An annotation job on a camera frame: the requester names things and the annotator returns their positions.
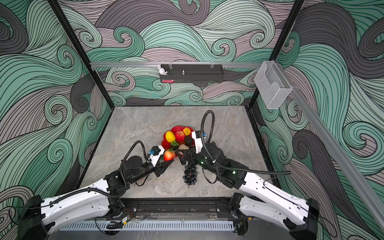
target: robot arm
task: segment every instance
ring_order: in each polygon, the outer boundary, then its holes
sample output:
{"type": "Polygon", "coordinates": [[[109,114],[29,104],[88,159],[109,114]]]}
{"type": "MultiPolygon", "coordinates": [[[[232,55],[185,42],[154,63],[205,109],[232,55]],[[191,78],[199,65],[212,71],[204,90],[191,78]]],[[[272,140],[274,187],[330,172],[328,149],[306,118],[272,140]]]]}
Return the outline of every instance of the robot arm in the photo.
{"type": "Polygon", "coordinates": [[[18,239],[43,240],[48,234],[69,224],[94,218],[108,216],[124,217],[128,215],[119,197],[108,195],[122,195],[129,189],[129,185],[154,173],[157,177],[164,173],[173,162],[159,161],[164,153],[162,146],[154,146],[143,163],[141,157],[132,156],[127,161],[122,161],[119,170],[116,170],[103,179],[81,189],[60,196],[41,199],[34,196],[25,204],[18,218],[18,239]],[[127,186],[120,175],[123,171],[127,186]]]}
{"type": "Polygon", "coordinates": [[[190,156],[188,161],[196,161],[204,169],[216,174],[216,179],[225,186],[236,188],[259,199],[234,194],[230,203],[233,215],[258,217],[273,222],[288,230],[297,240],[316,239],[319,214],[316,200],[298,198],[268,183],[253,173],[254,170],[226,158],[214,142],[206,143],[203,147],[202,141],[205,141],[205,135],[199,131],[192,135],[197,154],[188,155],[190,156]]]}

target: clear acrylic holder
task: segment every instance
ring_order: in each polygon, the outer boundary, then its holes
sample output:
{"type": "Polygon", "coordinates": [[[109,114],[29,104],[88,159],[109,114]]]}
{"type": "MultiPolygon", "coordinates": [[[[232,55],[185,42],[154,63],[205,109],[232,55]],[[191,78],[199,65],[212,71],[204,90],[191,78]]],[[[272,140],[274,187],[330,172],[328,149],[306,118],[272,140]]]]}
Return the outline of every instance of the clear acrylic holder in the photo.
{"type": "Polygon", "coordinates": [[[255,84],[267,109],[278,109],[292,91],[284,68],[275,61],[262,63],[255,76],[255,84]]]}

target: black metal bar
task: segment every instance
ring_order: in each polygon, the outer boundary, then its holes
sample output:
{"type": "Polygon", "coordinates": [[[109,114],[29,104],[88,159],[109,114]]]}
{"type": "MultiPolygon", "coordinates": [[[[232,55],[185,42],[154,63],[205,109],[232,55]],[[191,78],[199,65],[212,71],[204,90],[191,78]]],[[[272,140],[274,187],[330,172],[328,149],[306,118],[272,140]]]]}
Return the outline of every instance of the black metal bar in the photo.
{"type": "Polygon", "coordinates": [[[209,213],[221,214],[221,217],[232,217],[228,209],[221,209],[220,204],[228,205],[230,197],[186,197],[186,198],[148,198],[148,199],[129,199],[121,198],[125,206],[137,206],[134,216],[141,214],[201,214],[209,213]]]}
{"type": "Polygon", "coordinates": [[[80,41],[76,37],[76,34],[74,33],[68,19],[65,17],[65,14],[64,14],[63,10],[61,9],[59,3],[57,2],[57,0],[47,0],[47,1],[48,1],[49,5],[51,6],[53,12],[55,13],[57,19],[59,20],[61,26],[63,27],[64,31],[67,33],[68,38],[72,42],[76,52],[78,53],[81,60],[83,61],[83,63],[87,67],[89,74],[92,76],[96,85],[100,89],[101,94],[104,96],[109,107],[111,109],[114,109],[114,104],[112,102],[111,97],[109,96],[107,90],[104,88],[103,83],[102,83],[99,75],[97,74],[97,72],[92,69],[92,67],[90,65],[91,61],[89,60],[87,54],[85,53],[83,47],[81,46],[80,41]]]}
{"type": "MultiPolygon", "coordinates": [[[[249,118],[249,121],[251,122],[251,125],[252,125],[252,128],[253,128],[253,132],[255,133],[255,137],[256,137],[256,140],[257,140],[257,143],[259,144],[259,147],[260,147],[260,151],[263,155],[263,158],[264,158],[264,161],[265,161],[265,165],[268,169],[268,171],[274,171],[274,167],[272,165],[272,161],[271,159],[269,158],[269,154],[268,154],[268,151],[264,145],[264,141],[262,139],[262,136],[260,134],[260,131],[259,131],[259,128],[257,127],[256,125],[256,121],[255,121],[255,117],[253,116],[250,108],[248,106],[244,106],[245,107],[245,111],[247,112],[247,115],[248,115],[248,118],[249,118]]],[[[272,179],[272,183],[278,187],[278,188],[281,188],[281,185],[279,183],[279,180],[277,178],[275,179],[272,179]]]]}
{"type": "Polygon", "coordinates": [[[105,125],[104,125],[104,127],[103,127],[103,129],[102,129],[102,131],[101,131],[101,133],[100,133],[99,139],[97,140],[97,143],[96,143],[95,147],[93,148],[93,150],[92,150],[92,152],[91,152],[91,155],[89,156],[89,159],[88,159],[88,161],[87,161],[87,164],[85,165],[85,168],[84,168],[83,172],[81,173],[81,176],[80,176],[80,178],[79,178],[79,181],[77,182],[77,185],[76,185],[76,188],[75,188],[75,189],[79,189],[79,188],[80,188],[81,182],[82,182],[83,179],[84,179],[85,173],[87,172],[87,169],[88,169],[88,167],[89,167],[89,164],[91,163],[91,160],[92,160],[92,158],[93,158],[93,155],[94,155],[95,152],[96,152],[97,146],[99,145],[99,142],[100,142],[100,140],[101,140],[101,137],[103,136],[103,133],[104,133],[104,131],[105,131],[105,128],[106,128],[107,125],[108,125],[108,122],[109,122],[109,119],[110,119],[111,116],[112,116],[113,110],[114,110],[114,109],[111,110],[111,113],[109,114],[109,117],[108,117],[107,121],[105,122],[105,125]]]}
{"type": "Polygon", "coordinates": [[[279,55],[281,48],[283,47],[283,44],[285,43],[285,40],[288,38],[289,33],[291,32],[291,29],[293,27],[293,24],[295,23],[296,17],[299,14],[299,11],[304,3],[304,0],[296,0],[293,4],[293,7],[291,9],[291,12],[288,15],[288,18],[284,24],[283,30],[279,36],[279,39],[277,40],[277,43],[275,45],[275,48],[272,51],[272,54],[269,58],[269,61],[273,61],[277,59],[277,56],[279,55]]]}
{"type": "Polygon", "coordinates": [[[255,92],[253,93],[252,98],[251,98],[251,100],[249,101],[249,104],[248,104],[248,107],[249,107],[251,110],[252,110],[253,106],[255,105],[255,103],[256,103],[256,99],[257,99],[257,97],[259,96],[259,94],[260,94],[260,91],[259,91],[258,88],[256,88],[256,90],[255,90],[255,92]]]}

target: bunch of grapes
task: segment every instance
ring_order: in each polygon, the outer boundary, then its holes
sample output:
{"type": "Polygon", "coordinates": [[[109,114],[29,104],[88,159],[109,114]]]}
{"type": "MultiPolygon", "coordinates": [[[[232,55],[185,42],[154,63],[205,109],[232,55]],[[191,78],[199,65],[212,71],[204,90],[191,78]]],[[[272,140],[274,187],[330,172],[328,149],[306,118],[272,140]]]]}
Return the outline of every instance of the bunch of grapes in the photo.
{"type": "Polygon", "coordinates": [[[196,177],[197,177],[196,164],[186,165],[184,176],[183,176],[184,182],[188,185],[195,185],[195,183],[197,182],[196,177]]]}

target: yellow fruit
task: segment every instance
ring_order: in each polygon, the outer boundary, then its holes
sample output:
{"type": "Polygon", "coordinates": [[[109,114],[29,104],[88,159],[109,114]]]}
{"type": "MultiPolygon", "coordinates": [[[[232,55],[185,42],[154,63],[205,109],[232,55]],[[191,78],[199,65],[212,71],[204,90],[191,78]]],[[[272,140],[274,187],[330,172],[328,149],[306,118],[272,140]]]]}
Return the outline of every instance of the yellow fruit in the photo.
{"type": "Polygon", "coordinates": [[[183,129],[183,132],[186,136],[188,136],[190,133],[191,133],[191,129],[189,129],[188,127],[184,128],[183,129]]]}
{"type": "Polygon", "coordinates": [[[176,137],[173,134],[173,132],[171,132],[171,131],[166,132],[166,140],[167,140],[167,142],[174,142],[174,141],[176,141],[176,137]]]}

